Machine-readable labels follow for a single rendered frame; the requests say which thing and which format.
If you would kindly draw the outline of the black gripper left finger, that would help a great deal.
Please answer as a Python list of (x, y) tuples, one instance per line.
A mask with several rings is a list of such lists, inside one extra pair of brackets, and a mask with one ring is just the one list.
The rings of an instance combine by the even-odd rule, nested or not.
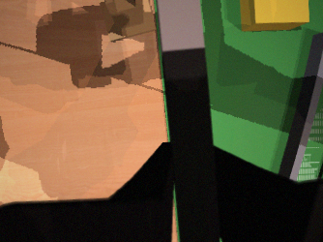
[(172, 242), (170, 142), (110, 197), (0, 205), (0, 242)]

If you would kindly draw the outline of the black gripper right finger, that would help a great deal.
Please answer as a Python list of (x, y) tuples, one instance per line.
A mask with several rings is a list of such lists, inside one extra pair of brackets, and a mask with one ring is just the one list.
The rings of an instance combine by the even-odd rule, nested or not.
[(293, 181), (214, 147), (221, 242), (320, 242), (323, 179)]

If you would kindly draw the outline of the green putting mat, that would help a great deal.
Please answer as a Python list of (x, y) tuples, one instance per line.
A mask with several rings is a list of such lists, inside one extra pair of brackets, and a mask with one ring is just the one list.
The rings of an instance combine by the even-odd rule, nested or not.
[[(308, 0), (307, 24), (278, 31), (242, 31), (240, 0), (200, 0), (200, 6), (214, 145), (278, 174), (312, 36), (323, 33), (323, 0)], [(304, 181), (317, 179), (323, 164), (323, 84), (315, 116), (301, 164), (306, 170), (299, 170)], [(317, 176), (307, 176), (315, 170)]]

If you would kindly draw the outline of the yellow box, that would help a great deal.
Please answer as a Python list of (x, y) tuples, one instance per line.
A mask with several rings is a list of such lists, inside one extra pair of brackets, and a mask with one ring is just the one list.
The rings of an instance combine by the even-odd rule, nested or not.
[(309, 22), (308, 0), (240, 0), (242, 31), (289, 30)]

